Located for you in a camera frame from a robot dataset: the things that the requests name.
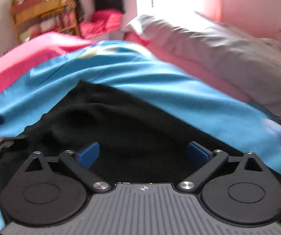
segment white comforter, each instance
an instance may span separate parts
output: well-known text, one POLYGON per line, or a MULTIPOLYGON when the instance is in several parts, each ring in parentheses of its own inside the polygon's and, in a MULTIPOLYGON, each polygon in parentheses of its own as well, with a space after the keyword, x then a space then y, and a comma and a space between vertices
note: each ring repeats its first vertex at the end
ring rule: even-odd
POLYGON ((281 117, 281 43, 195 14, 186 28, 141 15, 125 28, 187 60, 201 63, 281 117))

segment red cloth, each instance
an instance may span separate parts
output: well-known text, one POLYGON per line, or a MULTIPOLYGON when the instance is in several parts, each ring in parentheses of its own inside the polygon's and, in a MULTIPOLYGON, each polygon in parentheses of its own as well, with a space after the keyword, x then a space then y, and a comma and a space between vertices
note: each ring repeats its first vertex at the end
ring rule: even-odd
POLYGON ((0 93, 31 68, 92 43, 68 34, 50 32, 19 45, 0 58, 0 93))
POLYGON ((91 16, 91 22, 80 23, 81 36, 84 39, 91 39, 118 30, 121 26, 121 18, 122 13, 116 9, 96 11, 91 16))

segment gray ribbed plate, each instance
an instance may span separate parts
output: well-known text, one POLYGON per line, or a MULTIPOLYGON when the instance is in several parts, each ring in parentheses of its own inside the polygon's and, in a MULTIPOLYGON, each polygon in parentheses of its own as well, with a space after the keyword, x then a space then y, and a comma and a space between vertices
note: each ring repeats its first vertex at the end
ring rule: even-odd
POLYGON ((10 223, 3 235, 281 235, 277 222, 256 228, 225 224, 209 215, 193 194, 171 184, 118 184, 96 194, 70 222, 49 228, 10 223))

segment metal bolt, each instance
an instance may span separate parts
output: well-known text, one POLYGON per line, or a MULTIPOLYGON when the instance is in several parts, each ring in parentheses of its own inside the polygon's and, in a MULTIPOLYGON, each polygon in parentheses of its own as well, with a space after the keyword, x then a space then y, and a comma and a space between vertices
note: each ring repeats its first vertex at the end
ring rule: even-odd
POLYGON ((65 150, 65 153, 72 155, 72 154, 74 154, 74 150, 65 150))
POLYGON ((105 190, 108 187, 109 187, 109 184, 106 182, 103 182, 103 181, 94 183, 94 188, 97 190, 105 190))
POLYGON ((180 183, 180 188, 185 189, 185 190, 190 190, 195 187, 195 184, 190 181, 183 181, 180 183))

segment blue blanket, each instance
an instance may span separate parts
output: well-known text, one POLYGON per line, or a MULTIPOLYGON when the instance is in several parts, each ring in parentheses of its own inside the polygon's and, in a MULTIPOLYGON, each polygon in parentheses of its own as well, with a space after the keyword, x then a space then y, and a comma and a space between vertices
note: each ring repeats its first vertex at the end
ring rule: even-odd
POLYGON ((79 80, 130 93, 242 152, 256 152, 281 174, 281 126, 128 42, 99 42, 28 71, 0 94, 0 136, 36 123, 79 80))

